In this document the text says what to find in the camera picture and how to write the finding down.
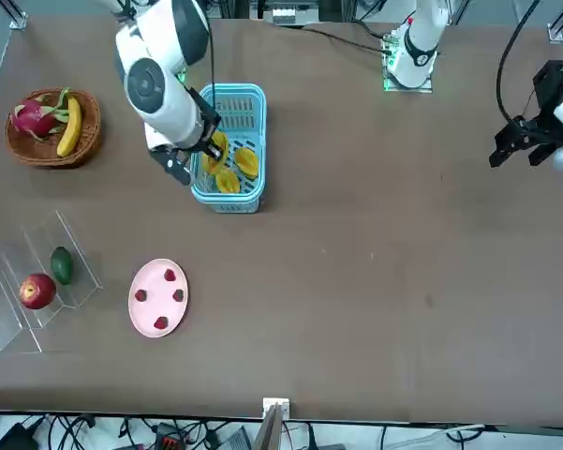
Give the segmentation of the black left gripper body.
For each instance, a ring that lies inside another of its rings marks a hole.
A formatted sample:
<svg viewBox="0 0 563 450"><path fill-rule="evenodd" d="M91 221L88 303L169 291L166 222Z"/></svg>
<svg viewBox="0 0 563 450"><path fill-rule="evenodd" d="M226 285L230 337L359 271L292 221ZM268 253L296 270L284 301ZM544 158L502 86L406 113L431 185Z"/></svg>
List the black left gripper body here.
<svg viewBox="0 0 563 450"><path fill-rule="evenodd" d="M519 126L520 134L526 141L563 145L563 125L552 113L540 112L531 119L517 115L514 123Z"/></svg>

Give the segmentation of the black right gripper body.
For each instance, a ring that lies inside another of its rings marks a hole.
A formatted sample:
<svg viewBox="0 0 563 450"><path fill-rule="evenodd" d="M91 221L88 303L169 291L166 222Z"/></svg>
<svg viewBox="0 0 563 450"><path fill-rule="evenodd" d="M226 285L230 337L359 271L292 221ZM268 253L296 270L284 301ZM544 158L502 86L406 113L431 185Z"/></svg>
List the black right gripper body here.
<svg viewBox="0 0 563 450"><path fill-rule="evenodd" d="M189 151L220 151L221 146L215 142L215 132L221 120L220 115L193 87L187 89L187 93L196 104L201 120L200 136Z"/></svg>

